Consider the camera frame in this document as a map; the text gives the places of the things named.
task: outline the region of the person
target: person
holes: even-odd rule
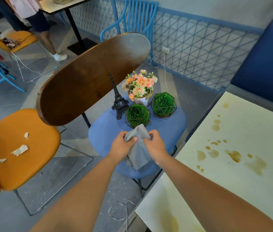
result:
[[[62,61],[68,58],[66,54],[57,54],[50,40],[50,25],[40,10],[38,0],[10,0],[15,12],[22,18],[26,19],[32,29],[39,33],[39,40],[42,45],[50,52],[56,61]]]
[[[108,155],[64,195],[31,232],[93,230],[115,167],[137,138],[125,142],[120,132]],[[173,182],[206,231],[273,231],[273,220],[227,189],[198,174],[168,155],[157,130],[144,139],[151,158]]]
[[[20,21],[5,0],[0,0],[0,12],[15,31],[28,31],[30,29],[29,26]]]

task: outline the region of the geometric terrarium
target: geometric terrarium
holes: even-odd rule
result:
[[[175,99],[167,92],[158,93],[151,103],[154,116],[158,118],[169,117],[177,109]]]
[[[133,129],[140,124],[146,127],[150,123],[149,110],[143,104],[133,104],[126,111],[125,122]]]

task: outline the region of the orange chair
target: orange chair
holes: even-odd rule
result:
[[[24,137],[26,132],[29,132],[28,139]],[[17,188],[26,183],[53,158],[60,144],[88,156],[62,144],[56,127],[43,123],[35,109],[19,110],[0,121],[0,159],[6,159],[5,162],[0,163],[0,191],[1,189],[14,190],[31,216],[36,214],[53,196],[34,214],[31,214],[20,198]],[[23,154],[16,156],[11,153],[22,145],[28,147]]]
[[[18,67],[19,67],[19,70],[20,70],[22,79],[23,79],[23,81],[24,81],[24,77],[23,77],[23,73],[22,73],[22,68],[27,67],[27,66],[29,66],[29,65],[31,65],[31,64],[33,64],[33,63],[35,63],[35,62],[37,62],[37,61],[39,61],[39,60],[41,60],[41,59],[43,59],[43,58],[41,58],[41,59],[39,59],[39,60],[37,60],[37,61],[35,61],[35,62],[32,62],[31,64],[25,66],[25,65],[23,64],[23,62],[16,56],[16,53],[17,53],[18,51],[22,50],[23,48],[25,48],[25,47],[27,47],[27,46],[33,44],[33,43],[37,43],[38,46],[40,46],[40,47],[42,48],[42,50],[44,50],[44,51],[46,52],[46,56],[49,55],[49,52],[48,52],[46,49],[44,49],[43,46],[40,45],[40,43],[38,42],[38,39],[37,39],[37,38],[35,37],[35,35],[33,35],[31,32],[27,32],[27,31],[16,31],[16,32],[12,32],[12,33],[10,33],[9,35],[7,35],[7,38],[16,40],[16,41],[18,41],[18,42],[21,43],[19,46],[17,46],[16,48],[14,48],[14,49],[11,50],[9,47],[6,46],[5,43],[3,43],[3,42],[1,41],[1,39],[0,39],[0,48],[1,48],[2,50],[4,50],[4,51],[6,51],[6,52],[9,53],[9,56],[10,56],[10,59],[11,59],[12,62],[13,62],[13,59],[12,59],[12,57],[11,57],[11,54],[14,55],[15,61],[17,62],[17,65],[18,65]],[[22,68],[20,67],[19,61],[24,65],[24,67],[22,67]],[[57,66],[56,66],[56,67],[54,67],[54,68],[52,68],[51,70],[45,72],[44,74],[46,74],[46,73],[48,73],[48,72],[54,70],[54,69],[57,68],[57,67],[59,67],[59,63],[57,63]],[[37,76],[36,78],[30,80],[29,82],[31,82],[31,81],[33,81],[33,80],[39,78],[39,77],[41,77],[41,75],[39,75],[39,76]]]

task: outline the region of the orange chair seat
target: orange chair seat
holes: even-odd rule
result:
[[[0,159],[7,159],[0,163],[2,189],[14,190],[26,183],[52,159],[60,141],[56,127],[43,123],[35,109],[22,109],[1,120]],[[28,150],[19,156],[11,154],[22,145]]]
[[[12,32],[9,35],[7,35],[8,38],[17,40],[21,42],[21,45],[14,48],[13,50],[11,50],[13,53],[29,46],[32,43],[35,43],[36,41],[38,41],[38,39],[36,38],[35,35],[33,35],[30,32],[27,31],[17,31],[17,32]]]

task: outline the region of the blue cushion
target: blue cushion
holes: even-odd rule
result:
[[[146,129],[148,131],[157,129],[168,153],[171,154],[174,146],[186,129],[186,118],[183,110],[177,107],[177,110],[169,118],[159,119],[154,117],[150,106],[147,108],[150,110],[151,123]],[[125,114],[121,120],[116,120],[116,111],[110,108],[92,124],[88,137],[95,150],[102,157],[105,157],[109,153],[111,144],[119,132],[131,130],[132,128],[125,123]],[[141,179],[156,173],[159,170],[159,166],[154,161],[150,161],[137,171],[133,167],[127,166],[125,160],[123,160],[116,167],[116,170],[127,177]]]
[[[273,20],[232,78],[231,84],[273,102]]]

